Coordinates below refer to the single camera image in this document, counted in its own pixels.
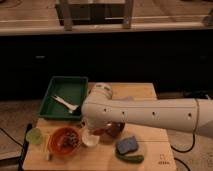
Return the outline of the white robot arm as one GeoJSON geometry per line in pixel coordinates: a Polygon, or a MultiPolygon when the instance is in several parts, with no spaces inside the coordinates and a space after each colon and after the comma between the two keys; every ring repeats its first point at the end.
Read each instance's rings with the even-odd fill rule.
{"type": "Polygon", "coordinates": [[[109,84],[96,83],[84,100],[81,112],[90,129],[108,122],[123,122],[148,127],[196,133],[213,139],[213,100],[162,99],[114,100],[109,84]]]}

